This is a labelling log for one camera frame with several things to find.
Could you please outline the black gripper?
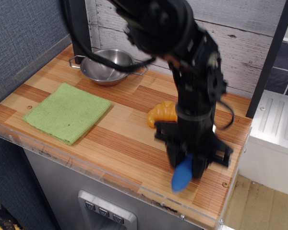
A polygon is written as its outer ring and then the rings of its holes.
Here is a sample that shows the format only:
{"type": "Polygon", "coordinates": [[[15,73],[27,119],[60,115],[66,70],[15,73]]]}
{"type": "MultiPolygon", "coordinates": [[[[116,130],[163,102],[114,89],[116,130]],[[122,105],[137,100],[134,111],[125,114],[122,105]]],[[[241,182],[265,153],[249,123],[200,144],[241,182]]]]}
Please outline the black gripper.
{"type": "Polygon", "coordinates": [[[201,179],[211,162],[229,166],[233,149],[213,132],[214,115],[198,116],[196,120],[178,118],[177,122],[156,122],[155,137],[166,143],[173,169],[185,159],[187,150],[193,152],[192,177],[201,179]]]}

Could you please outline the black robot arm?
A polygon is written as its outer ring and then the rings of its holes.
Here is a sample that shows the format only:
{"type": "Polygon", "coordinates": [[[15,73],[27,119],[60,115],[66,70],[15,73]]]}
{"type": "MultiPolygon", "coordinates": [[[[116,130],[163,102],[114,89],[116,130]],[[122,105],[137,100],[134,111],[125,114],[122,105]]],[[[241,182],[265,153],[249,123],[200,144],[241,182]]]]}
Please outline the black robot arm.
{"type": "Polygon", "coordinates": [[[216,104],[226,92],[218,46],[199,27],[185,0],[115,0],[139,50],[165,60],[178,91],[176,122],[155,122],[179,175],[199,179],[209,163],[228,166],[232,149],[213,132],[216,104]]]}

